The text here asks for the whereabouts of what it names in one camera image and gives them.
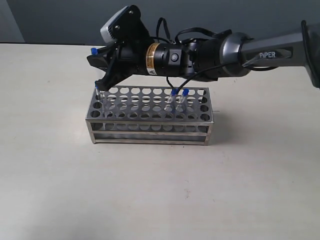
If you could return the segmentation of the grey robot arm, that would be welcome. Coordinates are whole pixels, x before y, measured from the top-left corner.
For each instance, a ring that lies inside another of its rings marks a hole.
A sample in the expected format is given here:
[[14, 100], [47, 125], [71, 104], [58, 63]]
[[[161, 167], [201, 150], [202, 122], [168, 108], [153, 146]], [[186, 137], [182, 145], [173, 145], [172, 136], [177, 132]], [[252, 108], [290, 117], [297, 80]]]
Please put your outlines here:
[[156, 43], [148, 36], [116, 41], [93, 49], [88, 63], [105, 73], [95, 85], [101, 91], [133, 75], [213, 82], [246, 76], [251, 71], [304, 67], [315, 88], [320, 86], [320, 26], [302, 21], [298, 29], [265, 39], [225, 31], [210, 39], [176, 39]]

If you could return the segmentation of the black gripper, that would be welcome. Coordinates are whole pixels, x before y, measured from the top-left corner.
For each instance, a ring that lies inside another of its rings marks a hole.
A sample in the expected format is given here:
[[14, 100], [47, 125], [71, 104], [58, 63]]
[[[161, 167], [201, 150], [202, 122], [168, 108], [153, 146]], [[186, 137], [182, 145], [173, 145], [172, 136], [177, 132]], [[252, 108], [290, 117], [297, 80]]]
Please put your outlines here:
[[152, 38], [128, 39], [115, 49], [98, 49], [86, 57], [90, 66], [105, 72], [98, 89], [108, 91], [132, 75], [188, 77], [194, 74], [193, 51], [182, 43], [158, 43]]

